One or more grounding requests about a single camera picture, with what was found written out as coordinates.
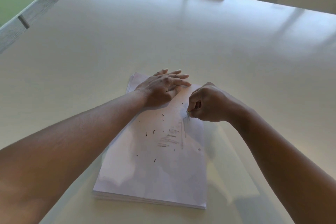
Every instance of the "white table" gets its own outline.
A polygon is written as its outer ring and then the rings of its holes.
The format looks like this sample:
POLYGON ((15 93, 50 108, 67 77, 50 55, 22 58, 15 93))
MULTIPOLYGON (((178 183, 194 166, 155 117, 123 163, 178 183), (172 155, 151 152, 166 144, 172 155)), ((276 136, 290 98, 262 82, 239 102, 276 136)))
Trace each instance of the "white table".
MULTIPOLYGON (((336 177, 335 38, 335 15, 253 0, 59 0, 0 55, 0 146, 124 94, 135 71, 180 68, 336 177)), ((42 223, 292 223, 237 132, 206 124, 206 137, 207 210, 94 200, 98 158, 42 223)))

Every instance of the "skin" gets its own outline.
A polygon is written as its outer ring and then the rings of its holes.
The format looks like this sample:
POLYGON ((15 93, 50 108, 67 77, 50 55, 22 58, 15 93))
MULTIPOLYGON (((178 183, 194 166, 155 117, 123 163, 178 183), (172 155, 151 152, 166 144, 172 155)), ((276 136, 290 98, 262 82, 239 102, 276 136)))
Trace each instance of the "skin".
POLYGON ((0 151, 1 223, 35 224, 144 107, 190 86, 163 69, 135 91, 27 136, 0 151))
POLYGON ((336 181, 253 109, 208 82, 189 98, 189 115, 227 121, 241 135, 295 223, 336 223, 336 181))

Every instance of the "person's left arm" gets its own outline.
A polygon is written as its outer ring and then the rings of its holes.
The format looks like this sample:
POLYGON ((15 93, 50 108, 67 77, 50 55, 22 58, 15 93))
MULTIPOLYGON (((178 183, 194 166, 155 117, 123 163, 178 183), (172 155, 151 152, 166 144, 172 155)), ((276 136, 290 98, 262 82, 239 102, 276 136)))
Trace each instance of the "person's left arm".
POLYGON ((49 126, 0 150, 2 223, 33 224, 144 107, 169 102, 188 75, 163 69, 135 91, 49 126))

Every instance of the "stack of paper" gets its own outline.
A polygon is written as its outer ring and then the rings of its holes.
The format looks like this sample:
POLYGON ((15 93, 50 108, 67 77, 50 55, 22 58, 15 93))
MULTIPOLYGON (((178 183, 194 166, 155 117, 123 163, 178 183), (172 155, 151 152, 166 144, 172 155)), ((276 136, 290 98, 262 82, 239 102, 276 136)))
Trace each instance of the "stack of paper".
MULTIPOLYGON (((147 78, 135 73, 127 92, 147 78)), ((112 141, 93 188, 97 198, 206 208, 203 122, 187 115, 197 87, 144 110, 112 141)))

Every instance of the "gray floor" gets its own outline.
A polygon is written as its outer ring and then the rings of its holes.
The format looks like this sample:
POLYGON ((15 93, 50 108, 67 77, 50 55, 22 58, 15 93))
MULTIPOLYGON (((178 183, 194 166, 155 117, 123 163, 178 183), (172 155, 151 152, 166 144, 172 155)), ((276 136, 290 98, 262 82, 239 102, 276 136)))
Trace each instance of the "gray floor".
MULTIPOLYGON (((48 11, 58 0, 38 0, 29 9, 27 9, 23 16, 26 18, 30 25, 34 24, 45 12, 48 11)), ((0 31, 0 54, 7 49, 12 43, 25 32, 26 29, 22 23, 15 19, 4 29, 0 31)))

